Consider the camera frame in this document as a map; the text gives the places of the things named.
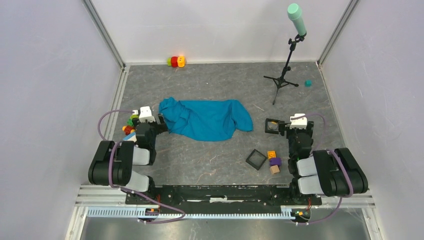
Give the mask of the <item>small white brooch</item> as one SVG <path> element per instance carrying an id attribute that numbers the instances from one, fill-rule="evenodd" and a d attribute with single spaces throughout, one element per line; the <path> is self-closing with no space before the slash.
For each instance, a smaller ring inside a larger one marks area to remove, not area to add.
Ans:
<path id="1" fill-rule="evenodd" d="M 268 128 L 269 128 L 270 130 L 273 130 L 273 131 L 276 131 L 276 130 L 278 130 L 278 128 L 279 128 L 279 124 L 278 124 L 277 122 L 275 122 L 275 121 L 269 121 L 269 122 L 267 123 L 267 126 L 268 126 Z"/>

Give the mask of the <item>teal blue cloth garment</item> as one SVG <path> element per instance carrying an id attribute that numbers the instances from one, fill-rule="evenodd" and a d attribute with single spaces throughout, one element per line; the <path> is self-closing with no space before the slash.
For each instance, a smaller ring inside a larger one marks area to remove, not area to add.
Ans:
<path id="1" fill-rule="evenodd" d="M 236 130 L 251 132 L 253 120 L 239 100 L 162 100 L 158 107 L 168 131 L 196 141 L 220 142 Z"/>

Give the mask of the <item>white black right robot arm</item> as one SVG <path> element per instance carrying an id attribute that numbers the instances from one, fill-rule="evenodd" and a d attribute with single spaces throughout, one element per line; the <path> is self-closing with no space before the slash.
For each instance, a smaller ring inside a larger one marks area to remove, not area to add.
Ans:
<path id="1" fill-rule="evenodd" d="M 278 122 L 278 134 L 288 141 L 287 167 L 293 175 L 289 199 L 302 204 L 309 195 L 349 197 L 366 193 L 368 179 L 351 151 L 346 147 L 313 150 L 313 129 L 313 121 L 303 127 Z"/>

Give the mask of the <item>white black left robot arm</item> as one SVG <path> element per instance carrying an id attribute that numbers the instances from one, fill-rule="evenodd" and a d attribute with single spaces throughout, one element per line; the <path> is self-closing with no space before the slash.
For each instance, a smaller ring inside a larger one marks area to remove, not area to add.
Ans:
<path id="1" fill-rule="evenodd" d="M 88 180 L 92 185 L 121 188 L 125 192 L 138 192 L 145 204 L 153 203 L 157 190 L 152 177 L 137 173 L 134 166 L 151 166 L 155 162 L 157 135 L 168 127 L 164 116 L 158 120 L 143 118 L 135 120 L 135 132 L 122 142 L 102 140 L 88 169 Z"/>

